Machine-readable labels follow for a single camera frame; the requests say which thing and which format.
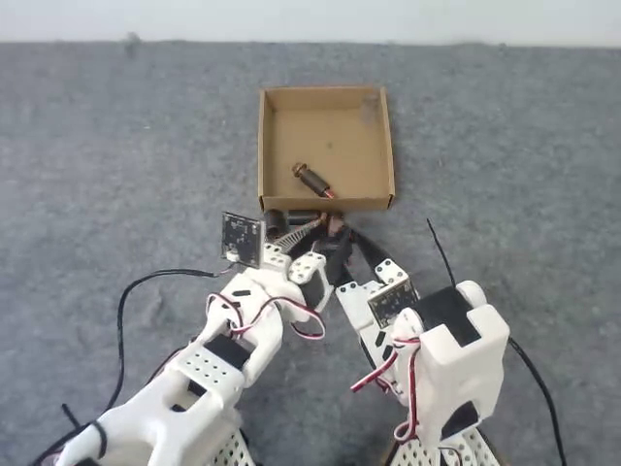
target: wire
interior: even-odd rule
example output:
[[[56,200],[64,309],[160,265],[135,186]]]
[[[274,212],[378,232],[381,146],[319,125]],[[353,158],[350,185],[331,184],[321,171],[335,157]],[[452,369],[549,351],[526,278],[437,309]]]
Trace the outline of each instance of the wire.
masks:
[[[442,248],[442,245],[440,244],[440,240],[438,239],[438,235],[436,234],[436,230],[434,229],[434,225],[431,224],[431,220],[427,218],[427,224],[429,225],[429,229],[431,230],[431,234],[434,236],[434,241],[436,242],[436,247],[438,247],[438,250],[440,251],[440,254],[442,256],[442,260],[444,261],[444,266],[446,266],[446,272],[448,272],[448,276],[450,277],[450,282],[453,285],[453,288],[455,287],[455,277],[453,276],[453,271],[450,268],[450,265],[448,264],[448,259],[446,258],[446,254],[444,253],[444,249]]]
[[[563,438],[561,437],[561,428],[559,426],[559,419],[556,416],[556,408],[554,407],[554,401],[552,400],[552,395],[550,394],[550,391],[545,385],[545,382],[543,381],[541,374],[537,370],[535,363],[533,363],[533,361],[528,356],[528,354],[526,354],[526,351],[524,351],[522,347],[520,347],[518,343],[515,340],[513,340],[512,337],[508,337],[508,343],[515,350],[515,352],[517,352],[517,354],[522,358],[522,361],[524,361],[524,364],[526,364],[526,367],[528,367],[528,369],[531,371],[531,374],[533,375],[535,382],[537,382],[537,385],[539,385],[539,388],[541,389],[541,392],[543,393],[543,396],[545,397],[545,402],[547,403],[547,409],[550,412],[550,417],[552,418],[552,428],[554,430],[554,439],[556,440],[556,448],[559,451],[559,457],[561,458],[561,464],[563,466],[567,466],[567,458],[565,457],[565,449],[563,448]]]
[[[417,412],[416,412],[416,355],[420,351],[420,347],[417,348],[410,356],[409,356],[409,379],[408,379],[408,388],[409,388],[409,403],[408,403],[408,419],[395,427],[393,431],[393,436],[395,440],[399,443],[405,443],[416,436],[416,424],[418,423]]]
[[[157,366],[157,368],[149,376],[149,378],[147,379],[147,383],[146,384],[151,383],[151,381],[153,379],[155,379],[159,375],[160,372],[162,372],[162,369],[164,369],[164,366],[166,364],[168,364],[170,362],[170,360],[173,359],[185,347],[186,346],[182,346],[182,347],[178,347],[177,349],[173,349],[173,351],[168,356],[166,356],[166,359],[164,359],[162,362],[160,362],[159,366]]]
[[[390,368],[390,366],[394,364],[395,360],[397,360],[397,352],[393,350],[390,353],[390,356],[388,356],[388,359],[386,359],[382,364],[377,366],[372,372],[370,372],[365,377],[363,377],[358,382],[356,382],[354,385],[352,385],[349,389],[353,391],[354,393],[359,391],[363,386],[367,385],[368,383],[371,383],[372,381],[377,379],[379,376],[381,376],[384,372],[386,372]]]
[[[151,279],[155,279],[157,277],[165,277],[171,275],[187,275],[191,277],[200,277],[200,278],[210,278],[214,279],[220,277],[227,273],[233,264],[229,265],[227,268],[220,272],[204,272],[202,270],[196,269],[162,269],[157,270],[149,275],[142,277],[141,279],[137,279],[131,282],[122,292],[120,299],[118,301],[118,307],[116,308],[116,338],[118,345],[118,376],[116,378],[116,385],[114,386],[113,394],[111,395],[106,408],[102,412],[105,413],[108,411],[116,400],[118,399],[118,395],[120,394],[121,389],[123,388],[123,382],[125,379],[125,344],[123,340],[123,315],[125,310],[125,302],[127,301],[127,297],[129,293],[140,284],[147,282]],[[56,440],[53,444],[51,444],[47,449],[45,449],[37,458],[31,463],[33,466],[39,466],[48,456],[54,454],[58,449],[63,447],[67,442],[69,442],[74,437],[78,436],[83,430],[91,425],[91,423],[87,423],[80,427],[74,428],[70,432],[67,432],[65,435]]]
[[[225,309],[232,309],[235,314],[237,315],[237,327],[243,327],[244,326],[244,319],[242,318],[242,313],[239,310],[239,303],[236,306],[235,303],[233,301],[231,301],[229,298],[227,298],[226,296],[224,296],[223,294],[220,293],[211,293],[208,297],[207,297],[207,302],[211,305],[212,300],[213,299],[219,299],[220,301],[224,301],[224,304],[222,305],[223,308]]]
[[[290,324],[291,328],[298,336],[305,338],[307,340],[321,340],[325,336],[326,325],[323,322],[321,315],[314,309],[311,309],[308,306],[305,306],[304,304],[294,301],[293,299],[288,298],[286,296],[275,296],[275,297],[268,299],[265,303],[261,305],[261,307],[259,308],[259,312],[256,314],[256,316],[252,319],[252,321],[249,324],[240,325],[238,328],[233,328],[231,330],[231,333],[233,333],[234,335],[243,335],[247,330],[249,330],[254,325],[256,325],[256,323],[259,321],[261,316],[264,314],[264,311],[268,309],[270,305],[272,305],[273,303],[277,303],[277,308],[278,308],[278,301],[284,301],[285,303],[289,303],[292,306],[302,310],[303,312],[305,312],[306,314],[314,318],[316,322],[319,324],[319,326],[321,327],[321,333],[307,333],[303,330],[300,330],[295,324],[291,323]]]
[[[67,406],[67,403],[63,403],[62,405],[60,405],[60,408],[62,409],[62,412],[65,414],[65,416],[69,419],[69,422],[72,423],[74,429],[77,429],[81,426],[69,406]]]
[[[446,449],[449,451],[449,454],[455,453],[457,455],[457,460],[459,461],[459,466],[464,466],[464,461],[462,460],[462,454],[458,449],[454,449],[453,447],[438,447],[440,451]]]

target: open cardboard box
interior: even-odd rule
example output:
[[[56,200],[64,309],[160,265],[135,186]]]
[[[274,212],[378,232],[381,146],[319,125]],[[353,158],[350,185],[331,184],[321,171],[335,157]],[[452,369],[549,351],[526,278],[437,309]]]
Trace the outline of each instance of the open cardboard box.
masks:
[[[263,210],[388,209],[395,196],[386,91],[371,86],[275,87],[261,91],[259,202]],[[336,199],[295,178],[308,164]]]

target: white 3d-printed part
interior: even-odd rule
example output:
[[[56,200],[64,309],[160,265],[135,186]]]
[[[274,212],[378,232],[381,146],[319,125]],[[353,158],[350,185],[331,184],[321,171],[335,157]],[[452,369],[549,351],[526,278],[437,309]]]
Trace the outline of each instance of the white 3d-printed part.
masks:
[[[429,451],[422,447],[418,439],[410,440],[397,448],[385,466],[440,466],[441,456],[448,466],[460,466],[459,457],[462,466],[503,466],[477,429],[455,436],[450,442],[441,446],[451,447],[456,451],[452,449]]]
[[[171,363],[175,368],[220,399],[222,406],[239,399],[244,374],[224,359],[196,342],[184,349]]]
[[[242,432],[236,431],[207,466],[255,466]]]

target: perforated metal plate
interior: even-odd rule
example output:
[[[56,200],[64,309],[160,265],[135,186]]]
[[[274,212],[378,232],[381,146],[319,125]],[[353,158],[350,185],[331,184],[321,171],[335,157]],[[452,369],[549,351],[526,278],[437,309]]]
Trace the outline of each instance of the perforated metal plate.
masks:
[[[457,436],[443,444],[442,449],[433,451],[424,449],[418,439],[409,441],[391,452],[391,459],[385,466],[440,466],[441,457],[448,466],[503,466],[477,429]]]
[[[231,435],[208,466],[255,466],[242,432],[238,430]]]

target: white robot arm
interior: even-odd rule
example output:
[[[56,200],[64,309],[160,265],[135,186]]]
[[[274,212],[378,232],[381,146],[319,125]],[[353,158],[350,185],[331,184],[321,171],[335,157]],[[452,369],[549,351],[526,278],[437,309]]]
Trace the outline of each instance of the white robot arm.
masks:
[[[198,337],[127,403],[107,411],[70,441],[58,466],[85,460],[102,465],[128,460],[148,466],[205,465],[239,429],[235,405],[278,352],[282,323],[288,321],[305,338],[323,337],[319,313],[333,289],[326,256],[308,251],[292,260],[280,247],[264,245],[262,225],[248,226],[246,220],[235,216],[232,221],[238,230],[250,233],[251,228],[256,234],[262,253],[249,261],[256,260],[259,267],[248,267],[220,293],[211,294],[207,323]],[[230,258],[244,255],[241,242],[240,251]],[[309,319],[318,323],[320,332],[307,333],[297,326]]]
[[[426,450],[450,446],[493,414],[509,329],[474,282],[420,298],[408,274],[373,242],[357,242],[377,280],[343,277],[336,295],[374,367],[376,382],[409,408],[395,440]]]

